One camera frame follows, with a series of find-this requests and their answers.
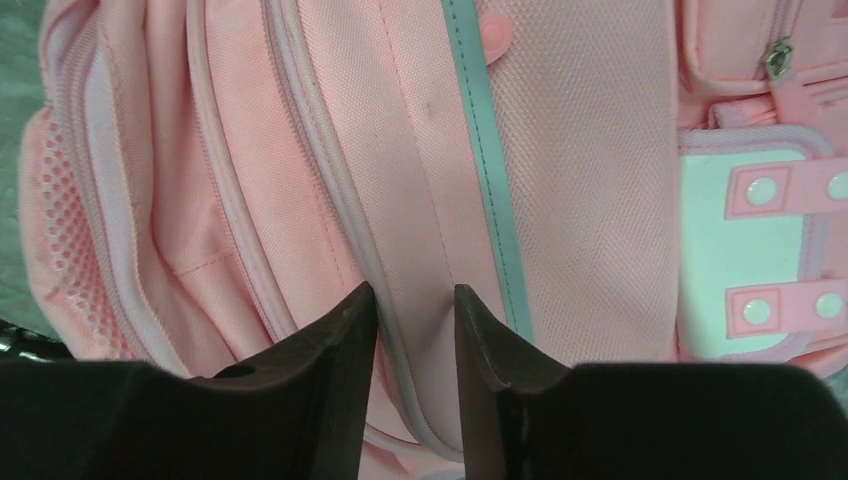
zipper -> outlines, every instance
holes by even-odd
[[[323,161],[319,159],[320,154],[316,152],[316,148],[325,145],[325,142],[328,140],[322,138],[320,128],[316,126],[317,120],[309,113],[311,110],[308,105],[310,101],[307,98],[308,94],[291,82],[290,76],[297,75],[298,66],[295,58],[298,54],[294,52],[291,45],[296,40],[289,38],[289,27],[286,22],[297,20],[286,18],[286,15],[294,15],[291,11],[296,11],[297,7],[283,6],[282,3],[284,1],[291,0],[263,1],[262,14],[271,63],[275,67],[274,76],[277,82],[277,88],[280,91],[282,101],[287,106],[286,111],[290,112],[287,121],[289,122],[289,126],[294,127],[294,131],[298,136],[298,142],[306,152],[311,163],[311,168],[316,172],[318,178],[323,179],[326,193],[329,195],[332,204],[336,206],[334,213],[339,216],[344,230],[347,232],[346,237],[351,243],[353,251],[360,261],[365,258],[365,263],[367,263],[368,255],[363,252],[368,249],[359,243],[359,235],[351,234],[351,232],[361,230],[361,226],[365,223],[364,221],[357,221],[356,216],[349,213],[349,209],[355,208],[354,205],[358,203],[356,192],[352,190],[347,191],[347,189],[342,188],[336,181],[333,173],[334,165],[331,165],[331,162],[326,158]],[[379,281],[372,282],[372,285],[375,287],[375,290],[379,290]],[[388,381],[387,383],[390,387],[394,387],[393,382]],[[434,457],[432,451],[423,445],[399,439],[368,423],[365,424],[363,438],[372,445],[393,453],[424,458]]]
[[[816,128],[819,105],[792,68],[794,50],[789,37],[772,43],[763,58],[777,121]]]
[[[112,307],[112,313],[119,332],[124,336],[127,346],[141,359],[149,359],[150,354],[132,327],[120,296],[117,292],[115,277],[112,273],[109,246],[106,241],[105,224],[100,212],[100,204],[94,189],[93,174],[87,161],[90,158],[88,143],[84,131],[85,110],[83,97],[88,70],[94,58],[97,43],[97,23],[99,14],[92,12],[68,50],[59,59],[53,95],[53,107],[57,122],[69,146],[65,153],[71,163],[77,193],[88,220],[88,230],[99,265],[103,287]]]
[[[792,46],[791,35],[800,7],[801,0],[778,1],[769,32],[769,47],[763,56],[762,69],[774,99],[777,121],[816,128],[818,103],[792,68],[795,50]]]
[[[190,1],[187,5],[188,61],[196,120],[248,291],[271,339],[279,342],[297,331],[297,327],[265,257],[227,147],[206,51],[205,8],[205,0]]]
[[[801,0],[777,0],[769,30],[769,44],[792,35],[800,8]]]

zipper pull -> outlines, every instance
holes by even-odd
[[[766,73],[778,123],[816,127],[819,106],[792,69],[794,50],[789,37],[774,42],[766,54]]]

backpack pocket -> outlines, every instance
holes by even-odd
[[[189,2],[188,29],[212,173],[278,340],[361,277],[287,83],[270,3]]]
[[[848,210],[848,158],[798,126],[687,131],[681,149],[681,352],[786,362],[845,328],[848,280],[827,267]]]
[[[207,375],[270,342],[185,95],[184,19],[184,2],[55,2],[42,60],[96,259],[86,268],[98,270],[115,322],[137,345],[131,356]],[[60,332],[82,328],[52,320]]]
[[[781,41],[804,84],[848,75],[848,16],[841,0],[681,0],[687,89],[717,96],[769,90],[764,61]]]
[[[112,309],[53,109],[24,131],[18,165],[24,259],[39,307],[78,358],[148,358],[126,319]]]
[[[816,106],[814,120],[816,131],[824,134],[838,156],[848,152],[848,79],[839,78],[819,82],[805,87]],[[770,126],[779,123],[780,118],[772,95],[758,95],[751,98],[723,102],[710,110],[710,127],[718,129],[739,129],[752,126]],[[848,209],[832,212],[829,215],[829,228],[825,246],[823,277],[848,277]],[[848,350],[848,327],[816,332],[808,351],[826,350],[816,356],[805,356],[796,362],[808,362],[815,359],[811,368],[816,371],[832,371],[838,368],[834,358],[844,356]]]

black object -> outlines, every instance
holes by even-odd
[[[469,480],[848,478],[848,421],[830,391],[777,365],[573,370],[455,295]]]
[[[37,362],[72,358],[62,342],[0,320],[0,359],[16,357]]]
[[[356,478],[376,335],[363,284],[214,379],[0,364],[0,478]]]

stitching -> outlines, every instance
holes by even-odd
[[[121,84],[121,77],[118,75],[118,67],[115,64],[115,51],[114,51],[114,47],[112,45],[112,39],[109,36],[109,34],[107,33],[105,27],[101,27],[100,32],[99,32],[99,37],[102,40],[103,47],[106,49],[106,53],[107,53],[105,60],[106,60],[106,67],[109,71],[109,80],[111,82],[114,82],[114,83],[110,82],[112,95],[114,96],[114,102],[112,102],[111,114],[112,114],[112,117],[115,120],[115,134],[114,134],[115,138],[114,138],[114,140],[118,144],[118,157],[119,157],[118,161],[121,164],[121,169],[122,169],[122,172],[123,172],[124,181],[129,183],[129,178],[127,178],[128,172],[126,170],[126,154],[125,154],[125,152],[128,150],[127,139],[126,139],[126,136],[123,133],[123,126],[126,125],[126,118],[123,115],[123,112],[118,108],[118,105],[123,104],[123,98],[122,98],[122,94],[121,94],[123,85]],[[130,210],[132,211],[132,209],[133,209],[132,205],[136,204],[137,199],[135,198],[135,195],[133,194],[133,191],[129,187],[129,185],[125,185],[125,186],[126,186],[126,190],[127,190],[127,198],[130,202]],[[148,312],[150,312],[150,316],[153,317],[154,321],[157,323],[156,326],[162,332],[162,335],[165,337],[165,340],[168,343],[168,347],[170,347],[170,350],[174,355],[174,360],[176,360],[176,362],[178,363],[178,366],[182,369],[183,372],[188,372],[189,367],[186,364],[185,359],[182,357],[182,355],[180,355],[179,350],[176,348],[176,343],[174,342],[174,339],[171,335],[170,330],[165,327],[165,325],[162,323],[161,317],[157,314],[157,312],[155,312],[153,310],[153,306],[150,303],[150,298],[148,297],[147,291],[142,286],[141,278],[140,278],[140,275],[139,275],[139,269],[138,269],[139,258],[138,258],[138,232],[137,232],[138,223],[137,222],[138,222],[137,219],[133,219],[132,222],[131,222],[131,225],[136,230],[135,232],[133,232],[134,241],[133,241],[133,244],[132,244],[132,262],[133,262],[133,274],[134,274],[133,276],[135,277],[134,280],[136,282],[136,285],[133,286],[133,287],[134,288],[137,287],[139,297],[141,298],[142,303],[148,309]]]
[[[211,257],[201,261],[200,263],[198,263],[196,265],[192,265],[190,267],[185,267],[184,269],[174,273],[174,275],[177,276],[177,277],[186,276],[190,273],[194,273],[194,272],[200,270],[203,267],[208,267],[209,265],[216,264],[216,263],[220,262],[221,260],[223,260],[227,257],[230,257],[232,255],[233,255],[233,251],[228,248],[226,250],[223,250],[223,251],[216,253],[215,255],[212,255]]]
[[[289,29],[288,29],[288,28],[284,29],[284,33],[285,33],[285,35],[288,37],[288,36],[290,35]],[[295,72],[296,72],[296,76],[297,76],[297,78],[303,78],[304,76],[306,76],[306,74],[305,74],[305,73],[304,73],[304,71],[303,71],[303,70],[304,70],[304,67],[303,67],[303,66],[301,66],[300,62],[295,61],[295,62],[294,62],[294,68],[295,68]],[[306,108],[306,110],[307,110],[307,111],[306,111],[305,113],[304,113],[304,112],[301,112],[301,121],[303,121],[303,122],[308,121],[309,123],[311,123],[311,124],[313,125],[313,128],[320,129],[320,127],[316,127],[316,125],[317,125],[317,124],[316,124],[316,119],[315,119],[315,118],[316,118],[316,115],[315,115],[315,111],[314,111],[315,109],[314,109],[314,108],[313,108],[313,106],[312,106],[312,102],[311,102],[311,101],[306,101],[306,102],[303,102],[303,105],[304,105],[304,107]],[[317,138],[317,141],[318,141],[318,143],[319,143],[319,146],[320,146],[321,150],[324,152],[324,154],[325,154],[325,155],[332,155],[332,154],[328,153],[328,152],[330,151],[330,148],[328,147],[327,142],[326,142],[326,141],[325,141],[325,139],[324,139],[324,136],[319,134],[319,135],[316,135],[316,138]],[[321,173],[320,173],[320,171],[318,171],[318,177],[319,177],[319,178],[321,177]],[[357,198],[359,198],[359,192],[358,192],[358,190],[356,189],[356,186],[355,186],[355,185],[354,185],[354,191],[356,192],[356,197],[357,197]],[[343,208],[343,207],[344,207],[343,205],[334,205],[334,206],[335,206],[335,208],[336,208],[336,211],[338,211],[338,209],[339,209],[339,208]],[[334,260],[336,261],[337,268],[340,268],[340,267],[338,267],[338,260],[337,260],[337,259],[335,259],[335,258],[334,258]],[[384,277],[385,277],[385,268],[383,268],[383,265],[382,265],[382,259],[380,259],[380,267],[382,268],[382,270],[383,270],[383,272],[384,272],[384,273],[383,273],[383,275],[384,275]],[[342,276],[341,271],[339,272],[339,278],[341,279],[341,282],[342,282],[342,288],[346,288],[346,287],[345,287],[344,277]]]
[[[801,237],[801,248],[803,251],[801,252],[801,258],[798,265],[798,278],[801,281],[811,280],[814,277],[810,270],[813,266],[812,255],[813,249],[815,248],[813,244],[813,237],[817,236],[815,235],[817,227],[818,221],[815,218],[815,215],[804,215],[804,226]]]
[[[273,64],[274,68],[276,68],[277,72],[279,72],[280,69],[282,68],[282,59],[280,58],[280,56],[281,56],[280,52],[278,52],[277,49],[275,49],[272,45],[273,40],[271,38],[271,35],[272,35],[271,31],[274,27],[272,25],[269,25],[269,20],[267,19],[267,15],[266,15],[267,9],[268,9],[268,5],[265,2],[263,2],[262,3],[262,12],[263,12],[263,15],[265,15],[265,21],[263,23],[263,26],[265,27],[265,46],[268,50],[269,61]],[[285,94],[285,92],[283,92],[283,85],[282,85],[283,79],[281,78],[280,74],[279,73],[275,74],[274,78],[275,78],[276,83],[277,83],[277,90],[279,90],[280,97],[282,98],[283,103],[285,104],[285,107],[289,108],[289,110],[296,111],[297,107],[293,106],[291,104],[290,99]],[[300,148],[303,150],[304,154],[308,157],[309,156],[309,148],[308,148],[307,145],[304,145],[304,143],[302,142],[300,132],[297,132],[297,137],[298,137],[298,144],[300,145]],[[342,290],[344,290],[344,289],[347,288],[347,285],[346,285],[346,282],[344,280],[344,275],[342,275],[341,267],[339,266],[339,258],[338,258],[338,254],[336,253],[336,248],[333,246],[332,236],[330,235],[330,226],[329,226],[327,211],[324,208],[324,203],[321,201],[322,198],[323,198],[323,195],[320,195],[319,192],[318,192],[319,189],[320,189],[320,186],[318,184],[320,182],[319,178],[321,177],[321,175],[320,175],[320,172],[318,172],[317,175],[316,175],[315,168],[313,168],[313,165],[310,164],[311,159],[307,159],[307,163],[309,164],[307,166],[309,167],[309,176],[310,176],[310,184],[311,184],[310,186],[312,187],[312,194],[315,197],[315,204],[316,204],[316,207],[318,208],[318,216],[321,219],[321,225],[324,227],[324,237],[327,241],[327,246],[330,247],[330,255],[333,257],[333,265],[335,265],[335,267],[336,267],[336,273],[339,276],[339,283],[341,284]]]
[[[509,318],[512,320],[513,327],[515,327],[515,321],[516,321],[515,306],[512,303],[512,293],[511,293],[511,289],[510,289],[510,285],[509,285],[509,275],[507,274],[507,270],[506,270],[506,261],[504,259],[503,243],[501,242],[500,228],[498,228],[498,214],[497,214],[497,210],[495,210],[495,202],[493,200],[493,195],[492,195],[492,184],[489,181],[489,169],[488,169],[488,166],[486,165],[486,155],[485,155],[485,151],[483,149],[483,141],[482,141],[482,138],[480,136],[480,126],[478,125],[478,122],[477,122],[477,112],[474,109],[474,99],[471,96],[471,80],[468,78],[468,67],[465,64],[465,53],[463,52],[463,49],[462,49],[462,39],[459,36],[459,19],[456,17],[456,8],[455,8],[455,5],[454,5],[454,1],[455,0],[450,0],[451,17],[453,19],[452,23],[453,23],[453,27],[454,27],[454,33],[456,35],[456,44],[457,44],[457,47],[458,47],[458,50],[459,50],[460,64],[462,65],[462,76],[463,76],[463,80],[465,82],[465,89],[468,92],[468,104],[469,104],[469,108],[471,110],[471,118],[473,120],[472,123],[474,124],[474,135],[477,137],[477,145],[479,145],[479,149],[480,149],[480,163],[483,165],[483,178],[485,179],[485,183],[486,183],[486,194],[489,197],[489,207],[491,208],[491,211],[492,211],[492,226],[494,227],[494,230],[495,230],[495,239],[496,239],[496,243],[497,243],[497,247],[498,247],[497,248],[498,257],[500,259],[501,271],[503,272],[503,277],[504,277],[504,287],[506,289],[507,304],[509,306],[509,312],[510,312]]]
[[[112,95],[114,96],[114,101],[112,102],[112,108],[110,109],[110,113],[112,114],[112,117],[114,118],[114,121],[115,121],[115,134],[114,134],[115,138],[113,140],[118,143],[118,153],[119,153],[119,155],[121,155],[121,153],[123,152],[123,150],[122,150],[123,146],[120,142],[121,135],[120,135],[120,132],[119,132],[120,127],[119,127],[119,118],[118,118],[118,112],[117,112],[118,102],[121,102],[121,96],[120,96],[120,92],[119,92],[120,79],[117,78],[116,65],[115,65],[115,60],[114,60],[115,52],[114,52],[114,49],[112,48],[111,39],[108,36],[108,34],[106,33],[105,28],[102,27],[103,16],[104,16],[104,14],[102,13],[102,9],[98,8],[98,10],[96,10],[95,12],[92,13],[92,17],[88,20],[89,22],[94,22],[95,26],[92,27],[92,29],[94,30],[95,35],[96,35],[96,40],[95,40],[96,43],[91,47],[92,51],[88,54],[89,58],[86,61],[88,62],[87,68],[91,69],[91,66],[94,63],[94,60],[95,60],[96,55],[97,55],[97,45],[99,43],[102,43],[103,47],[106,49],[105,62],[106,62],[107,73],[108,73],[108,76],[109,76],[109,87],[111,89]],[[82,27],[81,31],[85,31],[86,28],[88,28],[88,26],[84,25]],[[84,92],[79,92],[77,95],[84,97]],[[80,104],[83,103],[83,99],[78,99],[78,101],[80,102]],[[82,138],[81,141],[84,144],[83,148],[85,148],[85,150],[86,150],[85,155],[90,156],[89,155],[90,152],[88,152],[88,148],[89,148],[88,139],[85,137],[85,134],[83,134],[83,138]],[[87,186],[88,188],[93,189],[93,191],[97,191],[97,189],[99,187],[97,186],[97,179],[94,176],[93,166],[88,162],[81,162],[80,168],[83,169],[81,172],[84,172],[82,175],[80,175],[81,178],[77,177],[77,173],[78,173],[77,170],[73,170],[73,175],[74,175],[74,181],[77,184],[77,190],[79,191],[78,193],[79,193],[79,197],[80,197],[80,202],[83,205],[83,209],[85,210],[85,202],[82,199],[83,187]],[[103,225],[101,228],[105,230],[105,220],[103,220],[103,217],[104,217],[103,205],[100,203],[99,200],[96,201],[95,204],[96,205],[92,206],[92,209],[93,209],[92,214],[95,217],[94,220],[99,221],[101,223],[101,225]],[[92,230],[91,230],[92,227],[91,227],[90,222],[88,222],[88,227],[89,227],[89,241],[93,242],[94,241],[94,235],[93,235]],[[107,236],[105,231],[102,232],[102,234],[104,235],[104,238],[105,238],[105,236]],[[103,259],[103,262],[105,264],[108,264],[107,268],[109,269],[109,274],[110,274],[109,276],[112,278],[113,281],[115,281],[115,286],[114,286],[114,289],[112,291],[114,292],[115,295],[118,296],[118,299],[119,299],[118,300],[118,306],[117,306],[117,308],[115,308],[115,305],[112,303],[112,299],[110,298],[110,294],[108,293],[108,289],[106,287],[106,281],[107,281],[106,275],[101,270],[101,273],[99,275],[99,277],[100,277],[99,279],[103,284],[103,293],[104,293],[104,295],[107,299],[106,303],[109,306],[109,310],[112,311],[112,315],[113,315],[113,317],[115,317],[115,318],[113,318],[112,322],[107,321],[107,323],[111,323],[111,326],[114,328],[114,330],[119,332],[119,337],[122,340],[122,344],[127,345],[129,343],[128,334],[125,333],[123,331],[123,329],[120,327],[118,320],[117,320],[117,317],[119,316],[121,311],[123,311],[124,317],[129,318],[129,314],[126,312],[126,307],[120,301],[120,293],[118,292],[117,279],[115,277],[115,262],[113,262],[113,260],[112,260],[112,247],[109,245],[108,242],[105,243],[104,250],[105,250],[105,258]],[[147,348],[147,346],[142,344],[140,342],[140,340],[138,340],[137,333],[135,333],[135,336],[136,336],[136,338],[134,339],[133,343],[135,343],[135,345],[138,346],[137,348],[140,349],[140,353],[142,355],[146,355],[147,359],[152,358],[150,351]],[[102,341],[103,338],[105,338],[105,337],[102,336],[102,334],[98,334],[98,337],[101,337],[101,341]],[[106,348],[108,348],[110,350],[110,352],[114,355],[114,358],[120,358],[120,355],[121,355],[120,351],[116,352],[116,349],[113,348],[111,345],[107,346]],[[180,364],[180,366],[184,370],[187,371],[185,364],[183,363],[182,359],[178,359],[177,361]]]
[[[312,194],[315,196],[315,203],[318,206],[318,216],[321,217],[321,225],[324,227],[324,235],[327,238],[327,246],[330,247],[330,255],[333,257],[333,265],[336,266],[336,273],[339,275],[339,282],[342,285],[342,289],[344,290],[346,287],[344,276],[342,275],[342,269],[339,267],[339,258],[336,255],[336,248],[333,246],[333,238],[330,235],[330,226],[327,224],[327,212],[324,210],[324,205],[321,203],[321,199],[318,197],[318,191],[315,186],[315,178],[312,179]]]
[[[412,123],[412,116],[410,114],[409,100],[406,97],[406,92],[403,89],[403,84],[400,79],[400,70],[398,68],[397,57],[395,56],[394,47],[392,46],[392,39],[389,35],[389,26],[386,23],[386,15],[383,13],[383,2],[377,1],[377,9],[380,12],[380,20],[383,22],[383,31],[386,33],[386,43],[389,45],[389,55],[392,60],[392,66],[395,69],[395,77],[397,78],[398,87],[400,89],[401,98],[403,98],[404,103],[404,111],[406,112],[406,121],[409,124],[409,130],[412,133],[412,139],[415,143],[415,151],[418,153],[419,164],[421,165],[421,170],[424,172],[424,182],[427,184],[427,193],[430,198],[430,206],[433,207],[433,216],[436,218],[436,226],[439,230],[439,240],[442,242],[442,252],[445,255],[445,263],[448,267],[448,278],[450,278],[451,283],[456,283],[453,279],[453,272],[450,267],[450,260],[448,260],[448,250],[445,245],[445,235],[442,231],[442,223],[439,221],[439,212],[436,210],[436,201],[433,199],[433,188],[430,184],[430,176],[427,174],[427,169],[424,167],[424,154],[421,151],[421,145],[418,140],[418,135],[415,134],[415,126]]]
[[[290,32],[289,32],[288,30],[286,30],[286,35],[287,35],[287,36],[288,36],[288,35],[290,35]],[[313,86],[316,86],[316,87],[317,87],[317,84],[316,84],[317,79],[316,79],[316,77],[315,77],[315,73],[314,73],[314,71],[310,70],[309,65],[302,65],[300,62],[295,61],[295,62],[294,62],[294,68],[295,68],[295,71],[296,71],[296,76],[297,76],[297,78],[298,78],[298,81],[300,81],[299,79],[301,79],[301,78],[306,78],[308,81],[310,81],[310,82],[311,82],[311,84],[312,84]],[[329,112],[329,110],[327,110],[327,108],[326,108],[327,102],[326,102],[326,99],[323,97],[323,92],[320,90],[320,88],[318,88],[318,91],[317,91],[317,92],[315,92],[315,93],[314,93],[314,95],[317,95],[318,97],[320,97],[320,99],[318,99],[318,100],[317,100],[317,101],[318,101],[318,105],[313,105],[313,104],[312,104],[312,100],[311,100],[311,99],[310,99],[309,101],[306,101],[306,102],[304,102],[304,103],[303,103],[303,105],[304,105],[304,107],[305,107],[305,109],[306,109],[306,117],[307,117],[307,118],[304,118],[304,121],[309,121],[309,123],[310,123],[310,124],[311,124],[314,128],[316,128],[317,130],[321,131],[321,130],[324,130],[324,129],[325,129],[325,127],[320,127],[320,126],[319,126],[319,122],[318,122],[318,120],[317,120],[316,112],[321,112],[321,104],[323,104],[323,105],[324,105],[324,109],[325,109],[325,111],[324,111],[323,113],[324,113],[325,115],[329,116],[330,112]],[[344,152],[343,152],[343,149],[342,149],[341,145],[340,145],[340,144],[338,144],[338,140],[337,140],[337,139],[336,139],[336,142],[334,143],[334,142],[333,142],[333,140],[331,140],[331,139],[325,139],[325,138],[324,138],[324,135],[317,135],[317,136],[316,136],[316,138],[315,138],[315,140],[318,142],[318,144],[319,144],[319,146],[320,146],[321,150],[322,150],[322,151],[323,151],[326,155],[328,155],[328,156],[338,156],[338,157],[342,160],[342,162],[346,162],[346,159],[344,158]],[[359,190],[358,190],[358,188],[357,188],[357,186],[356,186],[355,182],[352,182],[352,183],[351,183],[351,186],[352,186],[353,192],[354,192],[354,194],[355,194],[355,197],[356,197],[357,199],[361,198],[361,196],[359,195]],[[336,208],[337,208],[337,209],[344,208],[345,210],[351,210],[351,209],[352,209],[352,210],[355,210],[355,209],[356,209],[356,207],[354,207],[354,206],[350,206],[350,208],[347,208],[347,206],[345,206],[344,204],[342,204],[342,205],[340,205],[340,206],[337,206]],[[364,212],[364,211],[362,212],[362,215],[363,215],[363,219],[364,219],[364,224],[365,224],[366,228],[368,229],[368,236],[370,236],[370,237],[371,237],[371,239],[373,240],[373,242],[376,242],[375,237],[374,237],[374,231],[373,231],[373,229],[371,228],[371,221],[368,219],[368,216],[367,216],[367,215],[365,215],[365,212]],[[356,239],[356,236],[355,236],[355,235],[349,235],[349,239]],[[386,265],[385,265],[385,263],[384,263],[384,261],[383,261],[382,257],[380,257],[379,252],[377,252],[377,246],[376,246],[376,243],[373,243],[373,242],[372,242],[372,244],[374,245],[375,253],[377,253],[376,258],[377,258],[377,264],[378,264],[378,265],[379,265],[379,267],[380,267],[380,273],[382,274],[382,278],[383,278],[383,279],[386,279],[386,278],[387,278],[387,276],[386,276]],[[357,250],[360,250],[360,251],[361,251],[361,250],[362,250],[362,249],[364,249],[364,248],[367,248],[367,247],[361,247],[361,248],[356,247],[355,249],[357,249]],[[389,293],[389,295],[388,295],[388,299],[387,299],[387,300],[388,300],[388,301],[387,301],[387,302],[385,302],[385,303],[389,304],[389,305],[391,306],[391,310],[392,310],[392,311],[394,311],[394,312],[396,312],[396,311],[397,311],[397,305],[395,304],[395,299],[394,299],[394,297],[391,295],[391,293]],[[401,349],[403,350],[403,352],[406,352],[406,351],[407,351],[407,348],[406,348],[406,343],[405,343],[405,341],[404,341],[404,339],[403,339],[403,336],[402,336],[402,335],[399,335],[399,337],[398,337],[398,338],[399,338],[399,342],[400,342],[400,344],[401,344]],[[430,431],[430,433],[432,433],[432,434],[433,434],[433,436],[436,438],[436,440],[437,440],[437,441],[439,441],[439,442],[441,442],[441,443],[442,443],[442,445],[444,445],[445,447],[447,447],[447,448],[448,448],[448,450],[455,451],[455,450],[453,450],[452,448],[450,448],[449,446],[447,446],[447,444],[445,443],[445,441],[444,441],[443,439],[441,439],[438,435],[436,435],[436,433],[433,431],[432,426],[430,426],[429,422],[428,422],[428,421],[427,421],[427,419],[424,417],[424,412],[421,410],[421,404],[420,404],[420,403],[418,402],[418,400],[417,400],[417,399],[418,399],[418,397],[417,397],[417,394],[416,394],[416,388],[415,388],[415,378],[414,378],[414,377],[412,377],[412,376],[410,376],[410,381],[412,382],[412,398],[413,398],[413,401],[414,401],[414,403],[415,403],[415,407],[416,407],[416,408],[418,409],[418,411],[420,412],[420,414],[421,414],[421,418],[422,418],[422,420],[424,421],[424,424],[426,425],[426,428]],[[406,395],[405,395],[404,393],[402,393],[402,391],[401,391],[401,396],[402,396],[402,397],[404,397],[404,398],[406,398]]]

